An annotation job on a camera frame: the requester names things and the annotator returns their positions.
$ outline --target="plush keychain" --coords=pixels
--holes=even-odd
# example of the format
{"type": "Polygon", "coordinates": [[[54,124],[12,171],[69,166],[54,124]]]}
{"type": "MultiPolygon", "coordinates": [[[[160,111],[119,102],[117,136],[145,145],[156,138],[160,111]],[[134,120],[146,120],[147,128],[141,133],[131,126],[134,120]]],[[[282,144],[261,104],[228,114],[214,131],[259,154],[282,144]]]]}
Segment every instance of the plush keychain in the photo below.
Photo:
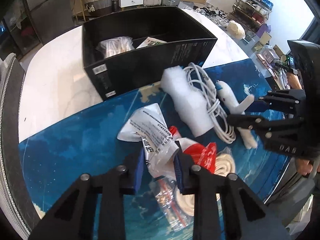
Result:
{"type": "MultiPolygon", "coordinates": [[[[253,103],[254,95],[248,95],[240,104],[236,99],[231,87],[223,81],[218,81],[216,83],[217,95],[225,106],[229,109],[230,114],[245,114],[244,111],[253,103]]],[[[244,146],[247,149],[257,148],[257,141],[254,139],[251,131],[248,129],[243,129],[237,127],[239,130],[244,146]]]]}

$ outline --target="black box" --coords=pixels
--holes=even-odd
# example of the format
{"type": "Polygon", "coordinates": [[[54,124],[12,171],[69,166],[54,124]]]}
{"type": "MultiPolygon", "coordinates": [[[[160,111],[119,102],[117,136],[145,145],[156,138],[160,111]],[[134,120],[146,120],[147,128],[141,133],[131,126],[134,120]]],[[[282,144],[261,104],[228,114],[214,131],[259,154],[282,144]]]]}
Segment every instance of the black box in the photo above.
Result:
{"type": "Polygon", "coordinates": [[[147,7],[120,11],[83,24],[83,62],[103,100],[160,81],[173,66],[201,65],[217,38],[178,7],[147,7]],[[98,43],[128,36],[138,47],[147,37],[166,43],[103,58],[98,43]]]}

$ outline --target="black cylinder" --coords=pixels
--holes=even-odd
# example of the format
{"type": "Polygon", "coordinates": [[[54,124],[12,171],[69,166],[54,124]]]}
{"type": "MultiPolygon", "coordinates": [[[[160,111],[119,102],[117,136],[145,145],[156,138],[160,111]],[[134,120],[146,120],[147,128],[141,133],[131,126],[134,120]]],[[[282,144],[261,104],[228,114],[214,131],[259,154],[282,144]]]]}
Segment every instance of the black cylinder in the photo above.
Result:
{"type": "Polygon", "coordinates": [[[119,10],[119,0],[112,0],[112,11],[117,12],[119,10]]]}

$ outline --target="white table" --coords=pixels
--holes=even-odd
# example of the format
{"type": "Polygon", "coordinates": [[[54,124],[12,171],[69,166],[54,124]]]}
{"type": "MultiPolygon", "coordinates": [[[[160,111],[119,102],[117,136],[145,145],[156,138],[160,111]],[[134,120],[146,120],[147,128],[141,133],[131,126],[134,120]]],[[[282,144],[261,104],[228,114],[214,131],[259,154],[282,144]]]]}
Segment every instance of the white table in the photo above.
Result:
{"type": "MultiPolygon", "coordinates": [[[[218,38],[204,68],[248,58],[207,17],[195,11],[184,11],[218,38]]],[[[83,70],[80,26],[44,45],[31,60],[21,94],[19,142],[100,102],[100,96],[83,70]]]]}

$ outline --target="white sticker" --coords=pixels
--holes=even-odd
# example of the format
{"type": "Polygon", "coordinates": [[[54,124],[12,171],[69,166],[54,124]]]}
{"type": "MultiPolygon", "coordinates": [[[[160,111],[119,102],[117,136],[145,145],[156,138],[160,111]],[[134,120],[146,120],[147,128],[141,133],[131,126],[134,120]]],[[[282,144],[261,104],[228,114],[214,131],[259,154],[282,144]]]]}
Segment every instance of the white sticker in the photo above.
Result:
{"type": "Polygon", "coordinates": [[[116,92],[113,90],[112,92],[106,93],[106,97],[108,98],[108,97],[111,97],[115,94],[116,94],[116,92]]]}
{"type": "Polygon", "coordinates": [[[102,64],[100,66],[94,67],[92,70],[93,70],[94,74],[96,75],[96,74],[99,74],[103,71],[106,71],[107,66],[106,66],[106,64],[102,64]]]}

